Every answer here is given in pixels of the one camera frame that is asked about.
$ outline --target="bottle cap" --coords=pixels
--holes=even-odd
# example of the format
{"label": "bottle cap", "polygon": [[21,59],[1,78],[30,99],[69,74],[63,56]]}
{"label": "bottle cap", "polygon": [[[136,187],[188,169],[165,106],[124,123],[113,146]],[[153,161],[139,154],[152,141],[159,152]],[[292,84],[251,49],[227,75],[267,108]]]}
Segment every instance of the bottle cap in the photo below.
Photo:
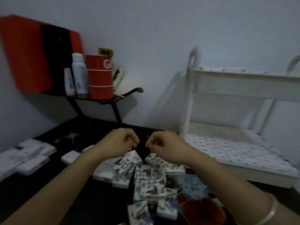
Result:
{"label": "bottle cap", "polygon": [[72,53],[73,62],[84,62],[83,55],[81,53]]}

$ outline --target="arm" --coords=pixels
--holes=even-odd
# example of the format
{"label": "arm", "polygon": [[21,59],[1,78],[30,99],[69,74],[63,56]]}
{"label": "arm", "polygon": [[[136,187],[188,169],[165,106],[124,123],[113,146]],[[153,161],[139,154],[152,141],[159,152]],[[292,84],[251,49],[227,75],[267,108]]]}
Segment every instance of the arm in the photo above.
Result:
{"label": "arm", "polygon": [[[187,144],[173,132],[154,132],[146,147],[167,162],[189,166],[217,196],[234,219],[243,225],[261,221],[272,207],[270,196],[246,180],[225,171],[222,164]],[[300,217],[279,204],[267,223],[300,224]]]}
{"label": "arm", "polygon": [[139,143],[131,129],[117,129],[65,168],[14,212],[3,225],[60,224],[97,166],[106,159],[124,155]]}

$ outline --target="person's left hand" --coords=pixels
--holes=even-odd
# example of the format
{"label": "person's left hand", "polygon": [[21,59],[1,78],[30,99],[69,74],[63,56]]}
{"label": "person's left hand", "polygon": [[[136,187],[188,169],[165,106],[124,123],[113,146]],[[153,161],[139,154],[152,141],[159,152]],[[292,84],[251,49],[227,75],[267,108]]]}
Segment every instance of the person's left hand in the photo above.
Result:
{"label": "person's left hand", "polygon": [[132,129],[114,129],[86,153],[102,162],[124,155],[131,151],[132,147],[137,147],[139,142],[138,136]]}

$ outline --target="forearm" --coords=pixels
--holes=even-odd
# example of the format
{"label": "forearm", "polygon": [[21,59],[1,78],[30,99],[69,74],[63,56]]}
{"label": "forearm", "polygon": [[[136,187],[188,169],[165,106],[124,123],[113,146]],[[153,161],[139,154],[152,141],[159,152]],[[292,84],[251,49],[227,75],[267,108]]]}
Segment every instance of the forearm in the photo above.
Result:
{"label": "forearm", "polygon": [[[269,213],[272,199],[267,193],[246,180],[228,173],[222,164],[210,156],[191,150],[187,165],[208,185],[238,223],[256,224]],[[268,224],[287,223],[286,215],[292,217],[295,223],[299,223],[296,214],[280,205],[275,217]]]}
{"label": "forearm", "polygon": [[83,153],[13,213],[4,225],[60,224],[99,162]]}

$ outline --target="black shelf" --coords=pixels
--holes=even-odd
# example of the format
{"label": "black shelf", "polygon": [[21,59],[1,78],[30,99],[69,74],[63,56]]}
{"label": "black shelf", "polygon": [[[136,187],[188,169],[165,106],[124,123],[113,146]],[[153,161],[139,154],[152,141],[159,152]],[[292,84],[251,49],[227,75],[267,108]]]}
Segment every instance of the black shelf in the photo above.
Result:
{"label": "black shelf", "polygon": [[141,87],[137,87],[137,88],[123,94],[122,96],[115,96],[114,98],[108,99],[108,100],[91,99],[89,94],[73,95],[73,96],[61,95],[61,94],[57,94],[55,91],[52,91],[52,90],[51,91],[45,91],[45,92],[43,92],[43,94],[52,95],[52,96],[60,96],[60,97],[67,98],[67,100],[69,101],[69,103],[71,104],[71,106],[73,107],[75,112],[77,113],[77,115],[80,116],[80,117],[84,117],[84,113],[82,112],[82,110],[80,109],[78,104],[76,103],[75,99],[98,102],[102,105],[110,104],[112,106],[113,111],[114,111],[117,122],[122,123],[122,119],[121,119],[121,116],[119,114],[119,110],[118,110],[118,107],[117,107],[116,103],[118,101],[122,100],[123,98],[127,97],[128,95],[131,95],[132,93],[134,93],[136,91],[140,92],[140,93],[144,92],[144,90]]}

